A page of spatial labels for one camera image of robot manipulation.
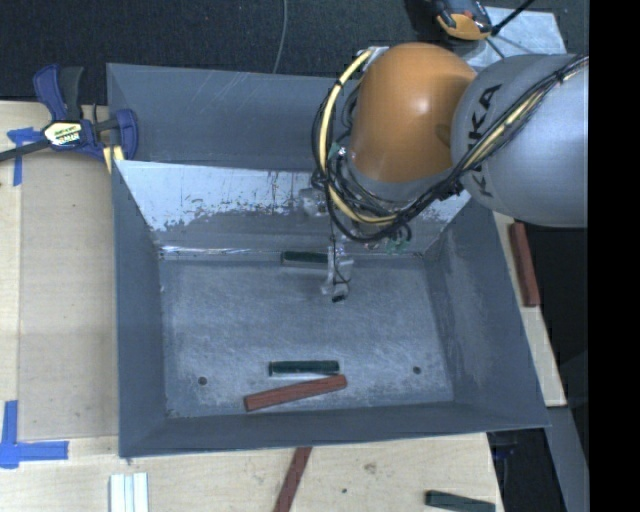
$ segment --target cable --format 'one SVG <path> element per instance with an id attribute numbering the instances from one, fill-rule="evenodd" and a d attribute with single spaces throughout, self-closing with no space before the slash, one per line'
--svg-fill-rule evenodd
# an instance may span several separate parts
<path id="1" fill-rule="evenodd" d="M 496 44 L 491 40 L 491 38 L 490 38 L 490 37 L 488 37 L 488 38 L 487 38 L 487 43 L 489 44 L 489 46 L 491 46 L 491 48 L 493 48 L 493 50 L 494 50 L 498 55 L 500 55 L 500 58 L 501 58 L 501 59 L 504 59 L 504 58 L 505 58 L 504 53 L 502 53 L 502 52 L 500 51 L 500 48 L 498 48 L 498 47 L 496 46 Z"/>
<path id="2" fill-rule="evenodd" d="M 278 47 L 278 55 L 276 56 L 276 62 L 273 65 L 272 74 L 278 70 L 280 65 L 280 57 L 282 57 L 282 49 L 284 48 L 284 39 L 287 35 L 288 13 L 287 13 L 287 0 L 282 0 L 282 34 L 280 35 L 280 46 Z"/>

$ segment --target wooden surface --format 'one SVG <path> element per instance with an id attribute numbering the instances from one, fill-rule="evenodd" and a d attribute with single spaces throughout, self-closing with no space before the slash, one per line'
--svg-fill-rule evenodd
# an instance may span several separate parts
<path id="1" fill-rule="evenodd" d="M 37 103 L 0 108 L 1 133 L 9 123 L 39 129 L 49 116 Z M 21 115 L 5 117 L 7 110 Z M 98 115 L 106 117 L 106 109 L 98 109 Z M 117 434 L 110 178 L 97 160 L 51 150 L 23 158 L 19 187 L 11 186 L 12 169 L 13 161 L 4 163 L 6 187 L 0 191 L 10 202 L 26 205 L 22 212 L 16 207 L 7 213 L 4 204 L 2 209 L 14 220 L 13 233 L 7 235 L 17 242 L 9 247 L 20 247 L 20 386 L 16 393 L 16 379 L 8 377 L 7 369 L 3 375 L 13 385 L 7 383 L 10 394 L 0 397 L 19 400 L 20 440 Z M 4 225 L 7 231 L 10 225 Z M 11 262 L 10 275 L 18 283 L 17 262 L 11 259 L 16 255 L 5 261 Z M 15 344 L 17 295 L 17 288 L 7 295 L 14 309 L 1 315 L 14 322 L 13 334 L 7 332 L 2 342 L 9 356 L 3 363 L 11 361 L 14 373 L 10 336 Z"/>
<path id="2" fill-rule="evenodd" d="M 119 459 L 115 437 L 74 439 L 66 462 L 0 470 L 0 512 L 106 512 L 114 473 L 146 472 L 151 512 L 273 510 L 293 449 Z M 294 512 L 429 512 L 428 489 L 504 511 L 483 434 L 316 447 Z"/>
<path id="3" fill-rule="evenodd" d="M 516 271 L 516 263 L 511 252 L 511 242 L 509 240 L 509 226 L 513 223 L 513 218 L 501 213 L 494 213 L 498 234 L 504 249 L 504 255 L 509 268 L 511 282 L 520 306 L 520 314 L 524 324 L 525 332 L 529 340 L 529 348 L 533 356 L 533 362 L 540 381 L 540 388 L 544 396 L 544 402 L 547 407 L 559 407 L 567 405 L 567 398 L 564 394 L 562 381 L 556 359 L 553 355 L 549 335 L 542 316 L 540 306 L 527 307 L 522 302 L 522 292 L 518 275 Z"/>
<path id="4" fill-rule="evenodd" d="M 307 462 L 309 462 L 312 450 L 313 447 L 311 446 L 296 448 L 287 474 L 284 477 L 280 494 L 278 494 L 276 506 L 273 507 L 273 512 L 289 512 L 291 510 L 293 500 L 296 497 L 298 486 L 304 475 L 304 470 L 307 467 Z"/>

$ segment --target silver metal part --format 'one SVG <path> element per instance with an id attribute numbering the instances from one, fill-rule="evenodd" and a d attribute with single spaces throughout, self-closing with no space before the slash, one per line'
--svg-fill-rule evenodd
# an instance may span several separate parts
<path id="1" fill-rule="evenodd" d="M 302 209 L 309 217 L 326 217 L 327 199 L 321 190 L 315 188 L 303 188 L 299 197 L 302 200 Z"/>
<path id="2" fill-rule="evenodd" d="M 149 512 L 146 473 L 111 475 L 109 478 L 109 512 Z"/>
<path id="3" fill-rule="evenodd" d="M 342 243 L 336 242 L 329 246 L 327 260 L 327 280 L 321 290 L 323 295 L 331 296 L 332 302 L 340 302 L 349 295 L 353 258 L 346 254 Z"/>

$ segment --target wooden table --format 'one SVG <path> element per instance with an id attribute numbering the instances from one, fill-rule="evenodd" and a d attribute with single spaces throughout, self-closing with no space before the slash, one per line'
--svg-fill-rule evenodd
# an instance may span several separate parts
<path id="1" fill-rule="evenodd" d="M 99 115 L 104 118 L 104 108 Z M 39 104 L 0 102 L 0 150 L 12 147 L 5 137 L 7 130 L 40 128 L 47 121 L 48 113 Z M 0 400 L 20 398 L 19 407 L 24 406 L 20 439 L 70 439 L 67 461 L 22 463 L 17 470 L 0 470 L 0 511 L 106 511 L 109 476 L 137 472 L 148 473 L 153 512 L 271 510 L 292 449 L 132 460 L 117 456 L 115 342 L 104 327 L 105 318 L 113 318 L 112 262 L 105 256 L 89 265 L 86 258 L 91 251 L 101 250 L 96 244 L 103 243 L 104 236 L 111 236 L 104 231 L 111 219 L 96 224 L 90 212 L 97 208 L 108 217 L 110 206 L 88 201 L 92 195 L 86 191 L 73 195 L 77 192 L 73 184 L 85 179 L 78 176 L 87 176 L 78 172 L 93 173 L 86 178 L 90 186 L 108 186 L 106 170 L 100 167 L 79 155 L 43 152 L 25 158 L 25 181 L 38 176 L 50 180 L 40 193 L 46 200 L 52 195 L 57 198 L 60 208 L 52 210 L 33 204 L 32 193 L 31 203 L 22 208 L 22 187 L 12 186 L 13 161 L 0 164 Z M 49 230 L 47 236 L 64 238 L 66 244 L 52 251 L 46 238 L 21 233 L 21 215 L 34 214 L 27 208 L 36 212 L 44 208 L 38 217 L 42 222 L 64 215 L 65 222 L 58 222 L 55 232 Z M 506 238 L 511 220 L 497 215 L 496 221 L 514 279 Z M 28 274 L 22 279 L 21 253 Z M 77 277 L 82 265 L 88 271 Z M 65 275 L 76 278 L 63 287 L 66 296 L 59 296 L 60 276 Z M 87 295 L 88 286 L 94 288 Z M 59 300 L 38 304 L 38 300 L 46 302 L 47 296 L 34 298 L 38 290 L 48 290 Z M 39 329 L 37 319 L 30 316 L 28 310 L 38 307 L 49 315 L 40 324 L 55 325 L 55 333 Z M 74 311 L 71 318 L 63 315 L 66 311 Z M 521 312 L 545 401 L 548 406 L 565 405 L 540 309 L 521 307 Z M 95 328 L 95 318 L 102 328 Z M 495 502 L 498 511 L 504 510 L 486 435 L 316 448 L 293 510 L 436 510 L 424 505 L 424 492 L 429 489 Z"/>

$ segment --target blue clamp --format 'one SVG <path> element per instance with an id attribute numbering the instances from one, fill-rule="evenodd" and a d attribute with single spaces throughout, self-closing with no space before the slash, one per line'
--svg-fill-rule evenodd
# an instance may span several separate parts
<path id="1" fill-rule="evenodd" d="M 127 159 L 133 158 L 138 149 L 138 125 L 135 114 L 129 109 L 118 110 L 115 121 L 96 125 L 82 119 L 82 110 L 77 103 L 78 84 L 82 72 L 81 67 L 61 68 L 58 64 L 50 64 L 33 77 L 33 87 L 38 101 L 46 106 L 51 114 L 52 123 L 42 130 L 42 133 L 51 141 L 51 149 L 74 151 L 103 162 L 105 145 L 97 139 L 96 132 L 119 128 L 122 151 Z M 62 135 L 57 136 L 48 130 L 61 121 L 69 121 L 68 124 L 58 124 L 63 131 Z M 73 125 L 75 125 L 75 131 L 69 134 L 68 130 L 73 129 Z"/>
<path id="2" fill-rule="evenodd" d="M 69 441 L 46 441 L 38 443 L 18 443 L 18 401 L 4 404 L 2 442 L 0 442 L 0 467 L 15 469 L 21 462 L 36 460 L 68 459 Z"/>

